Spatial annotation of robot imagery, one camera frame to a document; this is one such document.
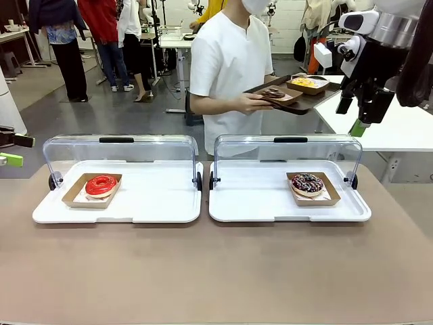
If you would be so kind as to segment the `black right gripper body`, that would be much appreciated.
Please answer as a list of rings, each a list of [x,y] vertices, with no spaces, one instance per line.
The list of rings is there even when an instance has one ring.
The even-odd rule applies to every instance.
[[[341,90],[355,89],[364,82],[373,81],[383,87],[385,82],[396,76],[405,63],[406,49],[385,46],[371,39],[349,39],[340,45],[343,56],[341,71],[345,77]]]

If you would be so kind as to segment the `cardboard box of yellow donut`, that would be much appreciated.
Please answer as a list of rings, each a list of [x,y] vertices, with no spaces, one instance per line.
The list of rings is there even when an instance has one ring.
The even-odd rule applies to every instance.
[[[317,78],[312,78],[312,77],[307,77],[307,78],[315,79],[317,84],[318,84],[318,88],[301,87],[298,85],[294,85],[291,83],[291,80],[287,81],[286,85],[287,85],[288,89],[300,91],[300,92],[303,92],[304,94],[307,94],[307,95],[317,95],[317,94],[321,93],[322,91],[325,91],[330,84],[330,81],[327,79],[322,79],[322,78],[317,79]]]

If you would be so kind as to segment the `dark brown serving tray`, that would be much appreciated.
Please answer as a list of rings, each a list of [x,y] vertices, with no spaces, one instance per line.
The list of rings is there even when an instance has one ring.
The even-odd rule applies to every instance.
[[[324,77],[320,77],[320,76],[311,76],[312,78],[322,78],[322,79],[326,79]],[[264,83],[262,85],[253,87],[249,90],[246,90],[246,93],[253,93],[255,91],[258,91],[259,89],[268,87],[268,86],[272,86],[272,85],[276,85],[276,86],[280,86],[280,87],[287,87],[286,82],[292,80],[291,75],[286,75],[284,77],[279,77],[276,79],[273,79],[267,83]],[[302,94],[302,96],[299,98],[299,100],[289,106],[277,106],[275,104],[272,104],[273,109],[275,110],[280,110],[283,112],[287,112],[290,114],[295,114],[295,115],[305,115],[309,110],[311,110],[312,108],[314,108],[317,104],[320,104],[321,102],[331,98],[331,96],[335,95],[337,93],[337,91],[339,90],[340,85],[338,83],[332,82],[330,81],[330,84],[328,86],[328,88],[325,91],[322,91],[321,93],[317,94],[317,95],[307,95],[307,94]]]

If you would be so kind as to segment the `cardboard box of chocolate donut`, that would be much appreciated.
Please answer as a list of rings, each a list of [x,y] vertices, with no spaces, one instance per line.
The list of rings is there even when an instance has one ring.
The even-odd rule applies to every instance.
[[[278,90],[280,90],[286,94],[285,97],[280,98],[280,99],[263,97],[263,100],[265,100],[269,103],[275,104],[277,106],[289,106],[289,105],[297,102],[303,94],[303,92],[296,91],[293,89],[288,89],[287,87],[276,86],[276,85],[272,85],[272,86],[268,86],[268,87],[259,89],[258,91],[255,91],[254,94],[261,95],[260,93],[262,92],[262,90],[269,88],[269,87],[277,88]]]

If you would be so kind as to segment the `cardboard box of red donut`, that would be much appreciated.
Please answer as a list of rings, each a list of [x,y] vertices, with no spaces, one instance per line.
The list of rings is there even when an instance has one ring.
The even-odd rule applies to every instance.
[[[113,193],[105,198],[92,198],[85,192],[86,183],[98,175],[111,175],[118,181]],[[121,174],[110,173],[84,173],[72,185],[72,187],[64,194],[62,202],[73,209],[106,209],[110,205],[120,188],[122,181]]]

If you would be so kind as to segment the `person in dark jacket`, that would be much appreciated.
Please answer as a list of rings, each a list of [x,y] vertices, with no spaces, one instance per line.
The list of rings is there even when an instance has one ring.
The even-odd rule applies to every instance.
[[[28,0],[29,29],[43,32],[52,47],[70,102],[87,102],[87,82],[78,38],[87,29],[75,0]]]

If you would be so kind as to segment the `person in white shirt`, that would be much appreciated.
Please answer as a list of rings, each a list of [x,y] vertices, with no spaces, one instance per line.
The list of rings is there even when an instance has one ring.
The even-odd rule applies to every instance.
[[[268,28],[259,15],[246,11],[241,0],[228,0],[192,43],[190,95],[234,100],[273,78]],[[221,135],[260,135],[263,112],[200,114],[206,153],[214,156],[214,143]]]

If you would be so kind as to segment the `person in red shirt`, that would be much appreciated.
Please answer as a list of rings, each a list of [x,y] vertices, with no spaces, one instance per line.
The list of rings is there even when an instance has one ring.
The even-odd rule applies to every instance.
[[[77,4],[97,45],[104,74],[112,92],[118,91],[114,68],[117,68],[124,91],[132,91],[134,85],[130,84],[122,50],[118,46],[116,0],[77,0]]]

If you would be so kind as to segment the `person in white blouse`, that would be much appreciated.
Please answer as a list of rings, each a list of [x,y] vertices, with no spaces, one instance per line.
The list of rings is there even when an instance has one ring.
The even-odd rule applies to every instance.
[[[118,46],[122,48],[124,58],[129,64],[137,83],[139,93],[135,102],[145,102],[152,95],[149,84],[149,68],[146,56],[141,50],[141,23],[139,19],[140,0],[116,0]]]

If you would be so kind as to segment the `person in yellow shirt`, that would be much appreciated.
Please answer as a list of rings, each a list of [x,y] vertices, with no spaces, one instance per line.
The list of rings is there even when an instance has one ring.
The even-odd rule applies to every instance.
[[[206,11],[197,20],[189,24],[189,28],[193,30],[200,24],[206,23],[209,19],[219,13],[225,7],[225,0],[208,0]]]

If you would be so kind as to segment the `white cylindrical column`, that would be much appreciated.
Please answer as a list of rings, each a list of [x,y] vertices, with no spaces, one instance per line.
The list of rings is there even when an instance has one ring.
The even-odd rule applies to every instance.
[[[26,135],[27,128],[9,91],[0,67],[0,126],[12,127],[16,133]]]

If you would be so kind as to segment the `white table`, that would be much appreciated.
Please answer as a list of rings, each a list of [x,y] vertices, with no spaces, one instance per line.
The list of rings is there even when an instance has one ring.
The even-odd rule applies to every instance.
[[[390,184],[403,162],[409,161],[411,153],[433,153],[433,115],[419,107],[402,107],[393,99],[384,119],[372,124],[359,136],[361,124],[357,122],[359,108],[354,99],[346,114],[336,112],[341,95],[337,91],[331,97],[314,106],[319,115],[318,129],[328,127],[338,135],[348,135],[352,126],[357,130],[352,134],[361,144],[364,152],[388,153],[386,167],[380,177],[382,184]]]

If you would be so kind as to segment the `clear plastic display lid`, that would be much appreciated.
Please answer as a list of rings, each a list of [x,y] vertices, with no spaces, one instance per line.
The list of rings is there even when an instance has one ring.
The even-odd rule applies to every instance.
[[[198,170],[198,145],[188,135],[57,135],[43,144],[43,155],[49,168],[49,189],[60,188],[66,173],[61,164],[73,166],[83,161],[120,161],[154,163],[187,161],[191,163],[191,181],[202,190],[202,173]]]
[[[260,163],[331,162],[350,188],[358,187],[357,169],[363,147],[349,135],[221,135],[214,143],[209,189],[221,183],[223,161]]]

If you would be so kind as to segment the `white face mask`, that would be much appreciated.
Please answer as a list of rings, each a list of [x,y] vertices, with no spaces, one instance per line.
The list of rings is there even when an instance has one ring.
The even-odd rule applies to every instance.
[[[261,15],[271,0],[241,0],[246,11],[252,15]]]

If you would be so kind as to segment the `white display tray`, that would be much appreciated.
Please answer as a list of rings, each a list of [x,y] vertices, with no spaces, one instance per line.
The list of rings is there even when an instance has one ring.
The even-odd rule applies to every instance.
[[[37,223],[189,223],[200,214],[202,193],[193,183],[193,178],[202,177],[200,162],[82,160],[60,161],[53,166],[63,182],[33,211]],[[121,175],[120,187],[106,208],[69,207],[63,201],[86,173]]]
[[[209,192],[209,213],[221,222],[363,222],[371,209],[344,182],[345,173],[328,160],[224,160],[217,166],[219,182]],[[300,207],[288,175],[319,172],[340,196],[334,206]]]

